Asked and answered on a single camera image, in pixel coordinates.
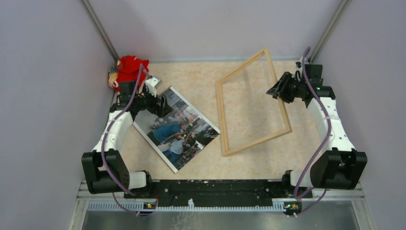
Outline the printed photo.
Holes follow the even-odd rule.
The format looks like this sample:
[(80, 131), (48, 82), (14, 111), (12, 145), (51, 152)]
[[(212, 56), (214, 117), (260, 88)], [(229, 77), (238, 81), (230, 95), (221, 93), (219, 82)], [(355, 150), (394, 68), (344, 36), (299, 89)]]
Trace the printed photo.
[(174, 87), (167, 88), (162, 95), (167, 97), (173, 111), (163, 118), (148, 110), (141, 111), (133, 126), (177, 173), (221, 132)]

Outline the wooden picture frame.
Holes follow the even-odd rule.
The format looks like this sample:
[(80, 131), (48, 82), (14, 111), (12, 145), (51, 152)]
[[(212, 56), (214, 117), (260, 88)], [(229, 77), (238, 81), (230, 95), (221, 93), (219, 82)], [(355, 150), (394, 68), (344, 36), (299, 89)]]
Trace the wooden picture frame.
[(266, 94), (278, 80), (269, 49), (232, 64), (215, 82), (223, 157), (293, 131), (284, 102)]

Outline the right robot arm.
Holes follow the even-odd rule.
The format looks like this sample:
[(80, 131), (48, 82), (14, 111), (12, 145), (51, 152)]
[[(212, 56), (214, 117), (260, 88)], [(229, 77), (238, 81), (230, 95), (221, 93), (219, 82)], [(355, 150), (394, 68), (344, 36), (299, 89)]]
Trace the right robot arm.
[(267, 94), (288, 104), (301, 99), (316, 123), (321, 144), (302, 172), (285, 172), (281, 192), (286, 197), (303, 197), (301, 189), (353, 190), (367, 164), (366, 153), (356, 150), (344, 130), (335, 93), (323, 85), (323, 66), (299, 61), (295, 65), (295, 72), (284, 72)]

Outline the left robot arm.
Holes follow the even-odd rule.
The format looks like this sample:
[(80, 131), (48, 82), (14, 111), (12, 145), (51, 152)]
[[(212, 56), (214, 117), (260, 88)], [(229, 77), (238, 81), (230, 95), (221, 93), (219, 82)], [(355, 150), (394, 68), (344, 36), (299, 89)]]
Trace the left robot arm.
[(120, 154), (127, 131), (140, 111), (164, 117), (172, 109), (167, 98), (157, 96), (161, 80), (151, 77), (136, 89), (134, 81), (119, 84), (120, 93), (110, 107), (106, 128), (101, 139), (90, 152), (82, 155), (81, 163), (91, 194), (134, 191), (142, 198), (153, 194), (154, 186), (147, 171), (129, 172)]

